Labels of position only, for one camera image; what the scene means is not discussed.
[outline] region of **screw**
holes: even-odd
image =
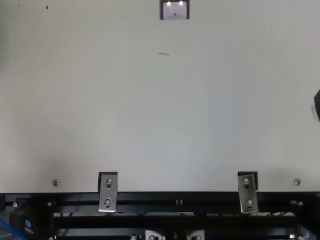
[[[59,186],[60,185],[60,181],[59,181],[59,179],[54,179],[53,181],[52,181],[52,184],[54,185],[54,186]]]
[[[300,184],[301,184],[301,179],[298,178],[298,177],[296,177],[296,178],[294,179],[294,184],[295,184],[295,185],[300,185]]]
[[[111,205],[110,199],[106,199],[106,200],[104,201],[104,205],[105,205],[106,208],[110,208],[110,205]]]
[[[246,189],[249,188],[249,179],[248,178],[243,179],[243,184]]]
[[[250,199],[248,199],[248,201],[246,201],[246,206],[247,206],[248,208],[252,208],[253,202],[252,202]]]
[[[111,178],[108,178],[107,180],[106,180],[106,187],[109,189],[109,188],[111,188],[111,184],[112,184],[112,179]]]

